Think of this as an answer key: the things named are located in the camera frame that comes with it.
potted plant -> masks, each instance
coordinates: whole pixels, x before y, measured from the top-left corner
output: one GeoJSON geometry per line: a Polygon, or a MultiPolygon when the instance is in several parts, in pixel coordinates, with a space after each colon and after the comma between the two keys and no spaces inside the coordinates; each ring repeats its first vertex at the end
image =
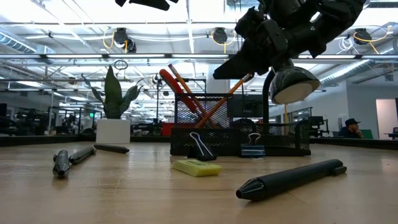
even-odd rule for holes
{"type": "Polygon", "coordinates": [[[98,90],[91,87],[90,82],[82,75],[85,83],[91,88],[95,98],[102,102],[106,119],[97,122],[96,142],[102,144],[125,144],[130,142],[130,120],[121,119],[122,114],[130,107],[142,88],[138,83],[122,96],[118,79],[114,76],[112,66],[109,66],[105,78],[105,100],[98,90]]]}

desk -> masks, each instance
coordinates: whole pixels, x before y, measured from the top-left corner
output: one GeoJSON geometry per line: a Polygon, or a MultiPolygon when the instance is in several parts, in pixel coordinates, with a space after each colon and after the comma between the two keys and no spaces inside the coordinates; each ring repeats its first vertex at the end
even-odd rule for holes
{"type": "Polygon", "coordinates": [[[310,157],[264,160],[219,157],[219,176],[191,177],[170,169],[169,143],[124,145],[127,154],[98,151],[52,174],[52,156],[92,142],[0,148],[2,223],[394,223],[398,220],[398,153],[382,149],[311,145],[310,157]],[[235,196],[245,181],[327,159],[347,174],[325,177],[251,203],[235,196]]]}
{"type": "Polygon", "coordinates": [[[385,133],[385,134],[388,134],[388,136],[390,138],[392,138],[392,140],[395,140],[395,138],[398,138],[398,133],[396,133],[396,134],[394,134],[394,133],[385,133]]]}

yellow eraser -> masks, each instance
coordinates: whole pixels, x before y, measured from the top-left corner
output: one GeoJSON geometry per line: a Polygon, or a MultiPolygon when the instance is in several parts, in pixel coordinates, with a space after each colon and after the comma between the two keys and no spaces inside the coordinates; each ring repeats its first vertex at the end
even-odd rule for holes
{"type": "Polygon", "coordinates": [[[218,175],[222,167],[196,159],[185,159],[175,161],[173,169],[179,170],[194,177],[205,177],[209,175],[218,175]]]}

black binder clip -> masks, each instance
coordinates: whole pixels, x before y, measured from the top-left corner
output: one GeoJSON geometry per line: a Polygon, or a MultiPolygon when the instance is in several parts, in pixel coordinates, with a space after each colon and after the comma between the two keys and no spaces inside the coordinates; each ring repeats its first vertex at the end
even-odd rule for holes
{"type": "Polygon", "coordinates": [[[210,147],[205,146],[200,140],[200,135],[198,133],[191,132],[189,135],[196,144],[190,149],[188,158],[196,158],[199,161],[212,161],[217,159],[217,155],[213,153],[210,147]]]}
{"type": "Polygon", "coordinates": [[[241,157],[260,158],[266,155],[264,146],[257,145],[257,140],[261,138],[259,133],[249,134],[249,143],[241,145],[241,157]]]}

person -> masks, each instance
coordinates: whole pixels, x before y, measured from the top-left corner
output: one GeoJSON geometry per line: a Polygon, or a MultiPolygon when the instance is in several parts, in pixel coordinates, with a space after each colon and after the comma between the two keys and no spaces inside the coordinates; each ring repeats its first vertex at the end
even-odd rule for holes
{"type": "Polygon", "coordinates": [[[359,130],[359,124],[354,118],[350,118],[346,120],[346,126],[340,130],[339,136],[344,138],[355,138],[361,139],[363,138],[363,134],[361,130],[359,130]]]}

